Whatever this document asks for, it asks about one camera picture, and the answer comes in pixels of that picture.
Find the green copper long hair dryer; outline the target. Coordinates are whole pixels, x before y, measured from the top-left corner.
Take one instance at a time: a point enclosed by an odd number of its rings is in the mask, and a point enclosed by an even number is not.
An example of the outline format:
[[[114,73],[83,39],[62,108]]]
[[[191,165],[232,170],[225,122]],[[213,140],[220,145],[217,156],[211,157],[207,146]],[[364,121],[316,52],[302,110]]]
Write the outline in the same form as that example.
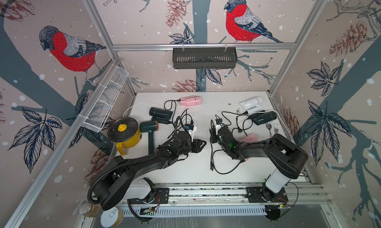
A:
[[[154,154],[154,132],[159,130],[157,121],[146,121],[140,124],[141,133],[148,134],[148,154]]]

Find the white folding hair dryer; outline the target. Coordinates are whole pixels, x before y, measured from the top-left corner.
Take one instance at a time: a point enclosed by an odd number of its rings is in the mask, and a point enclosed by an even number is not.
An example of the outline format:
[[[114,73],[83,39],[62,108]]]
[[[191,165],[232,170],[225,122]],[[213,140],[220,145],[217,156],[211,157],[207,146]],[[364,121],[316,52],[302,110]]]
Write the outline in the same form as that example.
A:
[[[244,110],[249,110],[249,109],[253,109],[260,106],[262,103],[263,103],[262,97],[254,97],[254,98],[247,99],[245,101],[240,102],[240,106]]]

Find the black hanging wall basket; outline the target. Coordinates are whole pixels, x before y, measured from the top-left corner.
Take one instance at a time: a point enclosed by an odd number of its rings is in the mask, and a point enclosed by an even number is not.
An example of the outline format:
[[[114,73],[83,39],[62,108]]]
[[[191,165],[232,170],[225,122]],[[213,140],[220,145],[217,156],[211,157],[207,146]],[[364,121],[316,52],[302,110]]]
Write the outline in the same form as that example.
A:
[[[174,48],[174,69],[229,69],[235,68],[236,48]]]

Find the glass jar with lid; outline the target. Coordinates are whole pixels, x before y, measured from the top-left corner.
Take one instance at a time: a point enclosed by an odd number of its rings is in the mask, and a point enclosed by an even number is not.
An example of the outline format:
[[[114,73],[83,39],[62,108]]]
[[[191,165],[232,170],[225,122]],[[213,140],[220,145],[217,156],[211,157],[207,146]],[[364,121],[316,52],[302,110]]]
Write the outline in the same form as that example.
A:
[[[98,204],[83,203],[79,208],[79,214],[90,218],[99,218],[103,210]]]

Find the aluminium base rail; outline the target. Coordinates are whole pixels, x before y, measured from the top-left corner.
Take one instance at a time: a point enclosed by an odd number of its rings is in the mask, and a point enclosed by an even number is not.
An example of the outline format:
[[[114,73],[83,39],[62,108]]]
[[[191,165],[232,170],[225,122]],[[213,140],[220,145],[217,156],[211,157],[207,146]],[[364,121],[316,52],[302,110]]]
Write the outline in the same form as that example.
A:
[[[321,185],[289,182],[272,201],[264,201],[262,183],[156,183],[134,181],[115,204],[131,216],[145,217],[144,208],[156,208],[155,218],[187,216],[266,216],[276,219],[298,205],[327,206],[332,202]]]

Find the white lidded tin can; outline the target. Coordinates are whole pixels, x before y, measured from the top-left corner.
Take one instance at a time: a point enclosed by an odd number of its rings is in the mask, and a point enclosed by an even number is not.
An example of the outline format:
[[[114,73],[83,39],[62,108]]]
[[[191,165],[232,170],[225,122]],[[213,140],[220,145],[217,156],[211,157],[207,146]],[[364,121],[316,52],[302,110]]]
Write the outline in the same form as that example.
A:
[[[100,217],[100,224],[104,228],[117,227],[123,220],[124,213],[120,208],[113,207],[107,211],[103,211]]]

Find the dark green small hair dryer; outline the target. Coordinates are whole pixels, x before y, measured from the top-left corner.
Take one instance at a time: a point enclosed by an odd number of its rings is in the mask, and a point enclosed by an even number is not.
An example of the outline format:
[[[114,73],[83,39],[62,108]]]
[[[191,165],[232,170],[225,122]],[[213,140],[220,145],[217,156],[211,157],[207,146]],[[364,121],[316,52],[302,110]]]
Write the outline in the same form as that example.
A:
[[[149,115],[152,116],[152,121],[156,121],[159,124],[172,124],[172,111],[151,107],[149,110]]]

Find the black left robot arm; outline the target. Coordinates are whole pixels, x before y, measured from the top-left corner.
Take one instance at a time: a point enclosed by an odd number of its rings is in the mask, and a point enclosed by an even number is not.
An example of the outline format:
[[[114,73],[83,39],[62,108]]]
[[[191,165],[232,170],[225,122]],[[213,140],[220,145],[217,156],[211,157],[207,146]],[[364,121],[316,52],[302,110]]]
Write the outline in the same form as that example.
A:
[[[206,144],[206,141],[192,139],[188,132],[181,131],[158,146],[153,154],[134,159],[116,156],[91,181],[87,201],[99,204],[104,211],[109,210],[123,199],[136,177],[165,169],[176,163],[181,155],[199,153]]]

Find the dark green folding hair dryer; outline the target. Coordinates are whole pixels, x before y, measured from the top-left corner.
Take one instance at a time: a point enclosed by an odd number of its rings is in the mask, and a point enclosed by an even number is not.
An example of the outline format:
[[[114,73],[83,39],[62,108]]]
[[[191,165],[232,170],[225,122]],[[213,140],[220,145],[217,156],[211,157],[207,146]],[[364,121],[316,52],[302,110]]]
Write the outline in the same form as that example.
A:
[[[255,125],[263,125],[277,119],[277,114],[274,111],[256,112],[249,115],[249,118]]]

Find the pink folding hair dryer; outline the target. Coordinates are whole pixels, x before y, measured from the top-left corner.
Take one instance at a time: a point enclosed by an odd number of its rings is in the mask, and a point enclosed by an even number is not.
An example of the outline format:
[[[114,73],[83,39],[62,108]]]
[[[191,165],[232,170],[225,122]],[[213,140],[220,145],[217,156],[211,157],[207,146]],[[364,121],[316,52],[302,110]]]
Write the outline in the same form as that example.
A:
[[[188,96],[180,99],[181,106],[183,107],[192,107],[198,106],[201,104],[200,96]]]

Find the yellow pot with glass lid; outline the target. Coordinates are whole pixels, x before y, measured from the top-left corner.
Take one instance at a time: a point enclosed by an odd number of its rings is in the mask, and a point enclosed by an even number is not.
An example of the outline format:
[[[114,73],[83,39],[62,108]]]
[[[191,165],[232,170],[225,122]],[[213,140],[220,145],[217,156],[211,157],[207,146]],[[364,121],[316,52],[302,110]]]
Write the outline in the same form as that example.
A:
[[[135,147],[141,140],[141,131],[138,122],[131,117],[116,120],[108,130],[108,137],[116,143],[121,156],[125,156],[127,149]]]

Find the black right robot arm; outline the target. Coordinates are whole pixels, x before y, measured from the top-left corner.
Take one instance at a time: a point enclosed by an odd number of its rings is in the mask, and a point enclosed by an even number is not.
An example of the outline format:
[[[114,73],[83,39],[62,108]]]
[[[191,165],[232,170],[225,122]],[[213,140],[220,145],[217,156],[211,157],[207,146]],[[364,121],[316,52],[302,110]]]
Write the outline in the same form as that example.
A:
[[[211,144],[218,143],[225,154],[240,163],[250,158],[270,159],[275,170],[261,188],[265,201],[273,201],[290,180],[297,179],[308,160],[303,149],[280,134],[250,143],[236,140],[226,126],[219,130],[211,129],[210,134]]]

